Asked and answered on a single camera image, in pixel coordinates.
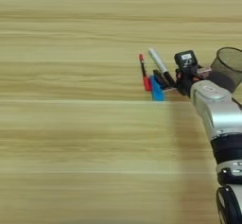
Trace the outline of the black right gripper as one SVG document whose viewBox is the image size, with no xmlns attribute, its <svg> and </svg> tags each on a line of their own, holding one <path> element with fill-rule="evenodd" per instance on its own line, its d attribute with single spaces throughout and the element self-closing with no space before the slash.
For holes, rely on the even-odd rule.
<svg viewBox="0 0 242 224">
<path fill-rule="evenodd" d="M 160 71 L 154 70 L 153 75 L 162 89 L 177 90 L 181 95 L 189 96 L 191 87 L 196 82 L 205 80 L 211 75 L 211 72 L 211 67 L 201 67 L 200 65 L 191 66 L 182 70 L 177 68 L 175 71 L 176 78 L 169 85 L 164 80 Z"/>
</svg>

